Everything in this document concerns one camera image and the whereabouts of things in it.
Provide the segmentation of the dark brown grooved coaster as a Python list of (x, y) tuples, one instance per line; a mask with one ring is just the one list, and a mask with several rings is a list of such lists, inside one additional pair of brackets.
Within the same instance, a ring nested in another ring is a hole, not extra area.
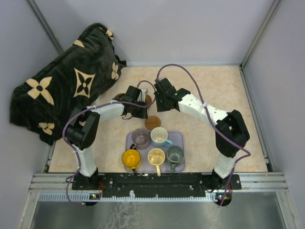
[(114, 100), (120, 100), (123, 98), (125, 94), (124, 93), (120, 93), (120, 94), (117, 94), (115, 97), (114, 97)]

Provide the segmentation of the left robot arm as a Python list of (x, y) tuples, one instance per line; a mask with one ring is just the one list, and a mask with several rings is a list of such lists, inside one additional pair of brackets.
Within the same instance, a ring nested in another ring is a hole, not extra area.
[(131, 114), (132, 117), (145, 119), (148, 102), (148, 90), (129, 86), (127, 92), (98, 106), (77, 105), (68, 119), (62, 138), (69, 144), (77, 157), (76, 178), (82, 185), (98, 183), (98, 169), (94, 161), (92, 144), (95, 141), (99, 123), (113, 117)]

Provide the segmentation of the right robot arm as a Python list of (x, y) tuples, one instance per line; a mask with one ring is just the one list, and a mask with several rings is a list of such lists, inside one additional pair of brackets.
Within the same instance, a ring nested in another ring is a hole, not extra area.
[(241, 113), (237, 110), (227, 112), (208, 105), (202, 98), (198, 84), (195, 86), (200, 98), (184, 88), (176, 90), (167, 78), (156, 79), (154, 86), (158, 112), (175, 109), (195, 117), (215, 131), (216, 148), (220, 154), (212, 170), (211, 186), (223, 188), (229, 183), (238, 162), (239, 151), (244, 151), (246, 156), (251, 155), (244, 149), (250, 134)]

